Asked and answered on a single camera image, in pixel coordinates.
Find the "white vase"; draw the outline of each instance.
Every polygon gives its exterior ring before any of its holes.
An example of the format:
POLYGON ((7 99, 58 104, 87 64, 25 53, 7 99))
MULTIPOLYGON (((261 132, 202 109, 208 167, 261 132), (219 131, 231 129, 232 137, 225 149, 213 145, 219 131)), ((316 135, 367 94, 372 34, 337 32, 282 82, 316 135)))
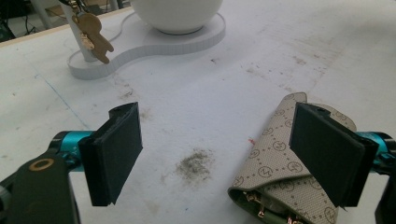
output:
POLYGON ((171 35, 195 32, 218 12, 222 0, 130 0, 137 15, 171 35))

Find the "handbag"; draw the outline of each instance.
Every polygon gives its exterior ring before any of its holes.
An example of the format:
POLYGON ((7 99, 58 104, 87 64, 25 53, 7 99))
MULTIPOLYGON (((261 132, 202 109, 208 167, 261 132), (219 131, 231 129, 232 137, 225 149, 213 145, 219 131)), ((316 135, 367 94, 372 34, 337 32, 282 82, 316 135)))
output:
MULTIPOLYGON (((296 92, 283 98, 228 194, 263 223, 333 224, 338 209, 289 147, 297 102, 307 103, 306 94, 296 92)), ((349 117, 328 105, 315 105, 329 110, 332 119, 356 132, 349 117)))

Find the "table surface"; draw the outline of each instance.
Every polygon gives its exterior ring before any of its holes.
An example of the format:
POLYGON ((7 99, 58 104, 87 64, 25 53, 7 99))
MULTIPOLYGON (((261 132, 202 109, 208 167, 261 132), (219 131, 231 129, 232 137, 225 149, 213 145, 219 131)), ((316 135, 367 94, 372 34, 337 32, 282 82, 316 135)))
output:
MULTIPOLYGON (((73 78, 68 27, 0 46, 0 179, 44 152, 64 130, 96 130, 112 107, 138 102, 144 149, 116 203, 91 207, 83 173, 70 176, 83 223, 258 223, 227 195, 280 100, 350 116, 359 131, 396 136, 396 2, 226 0, 225 38, 182 56, 150 56, 109 77, 73 78), (201 150, 206 178, 177 167, 201 150)), ((104 30, 131 9, 102 18, 104 30)), ((339 223, 375 223, 387 182, 370 175, 339 223)))

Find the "beige monogram handbag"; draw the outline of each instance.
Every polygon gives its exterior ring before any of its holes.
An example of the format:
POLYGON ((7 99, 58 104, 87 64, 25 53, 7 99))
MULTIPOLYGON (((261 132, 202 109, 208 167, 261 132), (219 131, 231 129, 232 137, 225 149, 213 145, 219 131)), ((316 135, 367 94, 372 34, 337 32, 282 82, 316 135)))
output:
MULTIPOLYGON (((289 147, 296 102, 306 103, 306 94, 283 98, 228 193, 264 223, 333 224, 337 208, 289 147)), ((356 132, 347 116, 327 105, 316 106, 329 110, 332 119, 356 132)))

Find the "keychain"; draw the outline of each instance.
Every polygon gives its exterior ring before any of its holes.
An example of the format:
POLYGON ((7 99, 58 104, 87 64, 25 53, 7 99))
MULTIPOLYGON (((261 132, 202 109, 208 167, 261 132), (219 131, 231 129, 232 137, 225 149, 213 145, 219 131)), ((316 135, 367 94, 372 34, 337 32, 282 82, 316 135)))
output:
POLYGON ((86 8, 83 0, 69 0, 69 6, 73 9, 73 22, 81 31, 79 34, 80 40, 86 49, 89 49, 93 56, 95 56, 102 63, 109 63, 107 58, 107 51, 112 52, 113 46, 101 34, 102 23, 86 8))

